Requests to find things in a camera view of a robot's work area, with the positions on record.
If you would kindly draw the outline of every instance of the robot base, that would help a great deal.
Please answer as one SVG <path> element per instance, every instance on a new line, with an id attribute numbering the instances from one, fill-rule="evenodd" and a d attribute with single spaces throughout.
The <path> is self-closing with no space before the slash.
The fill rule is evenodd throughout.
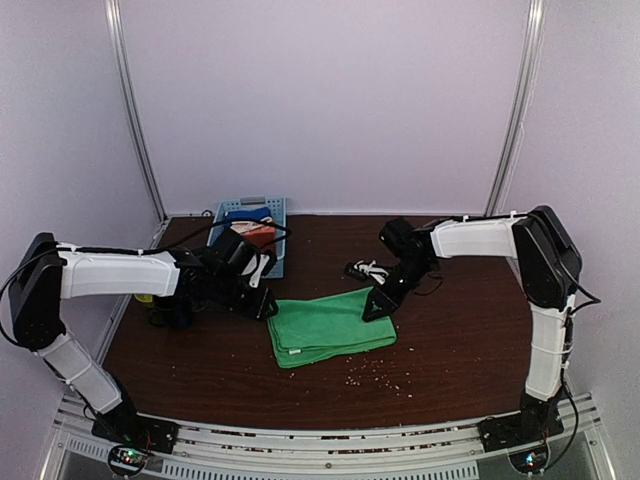
<path id="1" fill-rule="evenodd" d="M 480 432 L 480 440 L 482 441 L 484 451 L 493 452 L 542 440 L 542 437 L 522 438 L 522 436 L 519 435 L 521 431 L 520 425 L 522 424 L 521 417 L 521 413 L 516 413 L 506 417 L 482 420 L 478 424 L 478 431 Z M 546 429 L 548 429 L 548 437 L 564 432 L 564 426 L 558 416 L 557 410 L 550 415 Z"/>
<path id="2" fill-rule="evenodd" d="M 149 418 L 138 416 L 141 427 L 149 432 L 151 444 L 149 450 L 159 453 L 172 453 L 173 446 L 178 437 L 178 425 L 167 420 L 159 420 L 157 418 Z M 104 438 L 111 442 L 122 442 L 121 439 L 115 437 L 100 422 L 94 422 L 91 433 L 99 438 Z M 133 446 L 140 451 L 147 450 L 147 439 L 141 442 L 134 442 Z"/>

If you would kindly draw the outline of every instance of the metal pole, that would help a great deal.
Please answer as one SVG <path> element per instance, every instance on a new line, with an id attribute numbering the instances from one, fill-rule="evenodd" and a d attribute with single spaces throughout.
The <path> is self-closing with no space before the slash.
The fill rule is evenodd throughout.
<path id="1" fill-rule="evenodd" d="M 135 96 L 133 94 L 133 85 L 131 83 L 131 72 L 129 71 L 129 62 L 127 60 L 127 51 L 124 43 L 124 33 L 122 31 L 122 20 L 120 18 L 120 2 L 119 0 L 105 0 L 107 13 L 107 25 L 111 35 L 111 42 L 118 66 L 118 74 L 120 76 L 120 86 L 122 88 L 122 96 L 124 97 L 125 110 L 131 138 L 140 164 L 142 176 L 145 186 L 151 197 L 153 209 L 159 222 L 163 222 L 167 218 L 158 183 L 153 174 L 151 161 L 149 160 L 149 152 L 147 144 L 144 140 L 142 125 L 140 122 L 140 114 L 136 105 Z"/>
<path id="2" fill-rule="evenodd" d="M 522 49 L 522 60 L 520 62 L 520 73 L 518 74 L 518 84 L 516 86 L 516 96 L 513 101 L 511 110 L 511 118 L 507 128 L 502 154 L 500 155 L 500 163 L 496 172 L 485 216 L 494 215 L 500 207 L 499 202 L 503 200 L 508 187 L 509 175 L 512 171 L 516 155 L 518 152 L 518 143 L 520 139 L 521 124 L 524 113 L 529 101 L 531 87 L 535 69 L 540 54 L 542 25 L 544 21 L 544 11 L 546 0 L 531 0 L 529 7 L 529 20 L 524 38 L 524 46 Z"/>

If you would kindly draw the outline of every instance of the blue basket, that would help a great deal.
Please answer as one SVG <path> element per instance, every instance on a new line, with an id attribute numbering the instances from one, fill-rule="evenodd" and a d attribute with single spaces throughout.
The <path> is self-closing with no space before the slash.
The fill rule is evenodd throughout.
<path id="1" fill-rule="evenodd" d="M 220 202 L 220 206 L 216 212 L 215 221 L 219 222 L 220 220 L 223 220 L 227 215 L 227 212 L 234 212 L 237 210 L 255 210 L 265 206 L 269 207 L 269 210 L 271 210 L 271 218 L 273 218 L 274 223 L 282 225 L 283 227 L 287 226 L 287 199 L 283 197 L 250 197 Z M 207 245 L 213 244 L 215 239 L 220 236 L 223 229 L 224 225 L 211 229 Z M 283 233 L 284 232 L 279 230 L 276 231 L 276 235 L 282 235 Z M 264 276 L 264 278 L 284 277 L 284 254 L 286 243 L 286 239 L 276 243 L 276 257 L 278 258 L 278 261 L 271 271 Z"/>

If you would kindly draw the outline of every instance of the white wall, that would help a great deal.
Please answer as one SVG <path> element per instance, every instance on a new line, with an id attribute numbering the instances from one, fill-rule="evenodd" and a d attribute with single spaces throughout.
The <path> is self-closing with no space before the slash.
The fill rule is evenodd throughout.
<path id="1" fill-rule="evenodd" d="M 168 211 L 287 196 L 297 212 L 484 210 L 528 2 L 122 2 Z"/>
<path id="2" fill-rule="evenodd" d="M 570 376 L 592 391 L 622 478 L 640 444 L 640 8 L 550 2 L 533 102 L 505 208 L 553 206 L 603 299 L 580 313 Z"/>
<path id="3" fill-rule="evenodd" d="M 39 231 L 79 244 L 147 245 L 156 225 L 103 2 L 0 1 L 0 58 L 0 278 Z M 113 305 L 101 298 L 63 306 L 93 352 Z M 62 389 L 41 361 L 1 339 L 0 385 L 1 476 L 33 479 Z"/>

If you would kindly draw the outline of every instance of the aluminum frame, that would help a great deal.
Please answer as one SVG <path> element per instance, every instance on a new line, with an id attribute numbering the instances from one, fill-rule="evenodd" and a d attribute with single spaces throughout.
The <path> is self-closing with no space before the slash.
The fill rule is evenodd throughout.
<path id="1" fill-rule="evenodd" d="M 590 394 L 575 397 L 580 412 L 579 431 L 585 432 L 598 478 L 615 480 L 600 415 Z M 559 404 L 565 432 L 554 440 L 568 438 L 575 425 L 567 400 Z M 505 450 L 484 452 L 476 427 L 482 418 L 428 426 L 368 430 L 266 430 L 177 421 L 180 426 L 174 453 L 158 454 L 149 473 L 163 478 L 204 478 L 207 472 L 222 472 L 235 478 L 387 478 L 432 469 L 468 465 Z M 83 414 L 81 399 L 64 397 L 54 420 L 54 434 L 41 480 L 57 480 L 67 451 L 104 459 L 111 447 L 91 436 L 92 421 Z M 536 443 L 521 448 L 534 446 Z"/>
<path id="2" fill-rule="evenodd" d="M 142 123 L 140 121 L 140 113 L 136 104 L 133 92 L 133 84 L 131 82 L 131 72 L 129 70 L 129 60 L 127 59 L 127 49 L 124 41 L 124 32 L 122 29 L 122 19 L 120 17 L 120 1 L 105 0 L 105 8 L 107 14 L 107 26 L 111 36 L 111 43 L 118 67 L 118 75 L 120 77 L 120 86 L 127 116 L 127 123 L 131 132 L 133 146 L 135 149 L 142 177 L 145 186 L 151 197 L 154 213 L 159 222 L 163 222 L 167 218 L 167 213 L 162 203 L 158 182 L 153 173 L 151 160 L 149 159 L 149 151 L 144 139 Z"/>
<path id="3" fill-rule="evenodd" d="M 498 164 L 496 177 L 485 208 L 485 216 L 494 215 L 500 211 L 502 208 L 501 203 L 504 201 L 504 196 L 509 188 L 511 175 L 524 134 L 522 121 L 527 110 L 527 105 L 531 100 L 535 74 L 540 59 L 545 10 L 546 0 L 531 0 L 529 20 L 527 22 L 527 30 L 522 47 L 522 60 L 518 74 L 518 83 L 516 85 L 516 95 L 513 100 L 507 134 L 500 155 L 500 163 Z"/>

